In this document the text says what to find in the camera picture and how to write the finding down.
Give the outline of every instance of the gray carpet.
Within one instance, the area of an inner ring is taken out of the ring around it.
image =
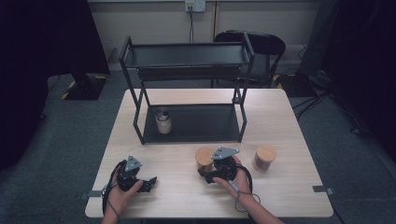
[[[49,79],[53,89],[35,136],[21,161],[0,173],[0,223],[99,223],[85,216],[80,199],[93,185],[108,137],[127,90],[112,72],[98,101],[66,101],[71,76]],[[209,88],[210,81],[169,81],[148,88]],[[230,88],[221,81],[216,88]],[[297,105],[307,98],[290,98]],[[282,218],[287,223],[396,223],[394,163],[373,138],[349,131],[351,117],[326,97],[306,110],[299,124],[335,211],[328,218]],[[192,220],[147,220],[147,223]],[[121,223],[139,223],[123,220]],[[241,221],[228,220],[228,223]]]

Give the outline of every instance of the electrical outlet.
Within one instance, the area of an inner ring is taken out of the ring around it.
[[[205,0],[195,0],[194,11],[196,12],[205,12],[206,10],[206,2]]]
[[[184,2],[184,7],[186,11],[193,11],[195,5],[194,0],[188,0]]]
[[[185,10],[193,12],[205,12],[206,3],[205,0],[186,0],[184,1]]]

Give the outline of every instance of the hand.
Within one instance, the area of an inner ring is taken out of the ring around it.
[[[233,159],[237,164],[242,165],[238,158],[233,156]],[[236,191],[228,181],[222,178],[213,177],[213,181],[226,188],[230,194],[247,209],[247,212],[251,215],[256,223],[283,223],[253,198],[248,185],[248,176],[246,175],[245,171],[237,169],[236,177],[233,180],[235,185],[239,188],[239,191]]]
[[[233,159],[235,160],[236,164],[242,165],[241,161],[236,156],[233,156]],[[223,186],[224,188],[226,188],[230,192],[230,194],[235,199],[237,199],[238,192],[235,189],[233,189],[233,187],[230,185],[230,183],[227,180],[224,180],[219,177],[213,177],[213,181],[215,183]],[[246,173],[243,170],[236,169],[236,177],[233,180],[233,182],[239,188],[240,191],[245,192],[245,193],[251,193],[249,185],[248,185],[248,176],[246,175]]]
[[[128,191],[123,191],[117,184],[117,171],[113,175],[113,188],[108,194],[103,224],[118,223],[120,215],[132,200],[134,194],[142,187],[143,180],[137,181]]]

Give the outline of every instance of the black chair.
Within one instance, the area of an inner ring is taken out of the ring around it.
[[[266,85],[271,88],[277,64],[285,52],[286,45],[279,37],[263,33],[248,31],[230,30],[216,35],[214,42],[242,42],[243,33],[247,33],[254,53],[256,54],[252,71],[249,77],[249,85],[259,85],[260,88]],[[247,66],[242,66],[240,82],[246,81]],[[214,80],[211,80],[210,87],[213,88]]]

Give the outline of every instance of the wrist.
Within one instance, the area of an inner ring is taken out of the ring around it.
[[[115,213],[105,212],[105,216],[102,219],[102,224],[117,224],[119,223],[119,218]]]
[[[254,199],[252,194],[246,194],[246,193],[239,193],[239,199],[238,201],[244,205],[245,208],[247,208],[247,205],[252,205],[255,203],[258,203],[256,199]]]

